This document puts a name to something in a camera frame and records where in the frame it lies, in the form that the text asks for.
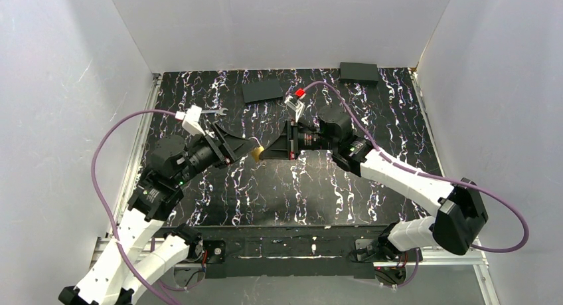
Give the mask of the small brass padlock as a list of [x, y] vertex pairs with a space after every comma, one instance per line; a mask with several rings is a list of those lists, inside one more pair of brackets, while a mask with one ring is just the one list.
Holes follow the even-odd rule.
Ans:
[[253, 141], [255, 145], [255, 147], [250, 151], [250, 155], [256, 162], [259, 162], [261, 160], [260, 154], [263, 152], [264, 147], [257, 137], [250, 137], [250, 141]]

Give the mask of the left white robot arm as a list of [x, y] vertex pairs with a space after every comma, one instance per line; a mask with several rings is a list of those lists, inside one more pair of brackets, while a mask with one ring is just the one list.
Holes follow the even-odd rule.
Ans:
[[217, 124], [213, 135], [199, 134], [187, 142], [171, 135], [159, 140], [128, 201], [117, 235], [94, 266], [75, 286], [62, 289], [63, 304], [135, 304], [147, 290], [138, 272], [153, 284], [178, 262], [202, 256], [201, 234], [181, 225], [143, 260], [138, 257], [154, 234], [183, 199], [182, 187], [213, 166], [223, 168], [250, 152], [252, 141], [234, 136]]

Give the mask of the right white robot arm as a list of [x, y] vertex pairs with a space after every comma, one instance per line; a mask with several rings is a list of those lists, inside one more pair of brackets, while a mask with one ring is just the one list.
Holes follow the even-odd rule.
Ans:
[[390, 224], [365, 248], [368, 256], [392, 259], [420, 247], [441, 247], [464, 255], [488, 220], [478, 191], [422, 177], [364, 137], [353, 132], [352, 119], [344, 110], [323, 107], [319, 127], [288, 120], [279, 138], [264, 150], [256, 150], [256, 160], [297, 159], [304, 150], [329, 150], [331, 159], [344, 171], [376, 181], [425, 209], [429, 216]]

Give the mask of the silver open-end wrench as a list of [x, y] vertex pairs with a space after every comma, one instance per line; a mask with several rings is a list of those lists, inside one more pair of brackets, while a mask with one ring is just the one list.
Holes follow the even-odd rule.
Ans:
[[228, 111], [228, 108], [219, 108], [215, 110], [202, 110], [201, 114], [212, 114], [217, 116], [225, 116]]

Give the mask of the black flat plate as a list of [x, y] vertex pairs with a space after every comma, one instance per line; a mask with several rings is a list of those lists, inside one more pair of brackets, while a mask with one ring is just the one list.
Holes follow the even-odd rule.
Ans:
[[284, 96], [277, 79], [244, 84], [242, 93], [245, 104], [274, 100]]

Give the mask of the black rectangular box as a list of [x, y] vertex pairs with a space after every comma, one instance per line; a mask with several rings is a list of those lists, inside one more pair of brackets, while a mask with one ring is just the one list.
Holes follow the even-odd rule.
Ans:
[[339, 80], [348, 83], [378, 84], [380, 72], [376, 64], [340, 62]]

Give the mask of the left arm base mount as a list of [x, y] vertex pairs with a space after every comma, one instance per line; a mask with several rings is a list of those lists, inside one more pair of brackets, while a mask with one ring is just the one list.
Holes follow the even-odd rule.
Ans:
[[194, 260], [185, 260], [173, 270], [173, 278], [177, 288], [190, 290], [201, 283], [212, 264], [222, 264], [225, 261], [225, 241], [203, 241], [195, 250]]

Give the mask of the aluminium frame rail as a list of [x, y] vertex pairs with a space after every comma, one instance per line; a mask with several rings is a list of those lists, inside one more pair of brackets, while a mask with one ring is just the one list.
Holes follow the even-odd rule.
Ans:
[[[93, 220], [88, 224], [95, 226], [95, 236], [88, 241], [89, 264], [93, 263], [94, 255], [102, 250], [100, 241], [112, 235], [110, 217], [107, 216], [92, 182], [91, 166], [94, 152], [102, 138], [119, 120], [155, 105], [160, 79], [160, 73], [152, 72], [127, 79], [120, 85], [104, 84], [96, 91], [96, 97], [99, 97], [100, 101], [95, 104], [94, 114], [101, 122], [88, 130], [92, 133], [92, 151], [87, 161], [85, 186], [88, 202], [91, 204], [88, 211], [93, 216]], [[126, 197], [140, 168], [150, 119], [150, 114], [129, 119], [111, 134], [98, 154], [96, 179], [116, 221], [121, 219]]]

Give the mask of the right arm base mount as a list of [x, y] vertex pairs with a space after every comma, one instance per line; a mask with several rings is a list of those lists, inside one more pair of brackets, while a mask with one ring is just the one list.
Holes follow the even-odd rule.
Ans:
[[380, 247], [377, 239], [357, 239], [347, 258], [355, 264], [371, 265], [379, 285], [394, 291], [413, 281], [423, 261], [420, 248], [396, 252]]

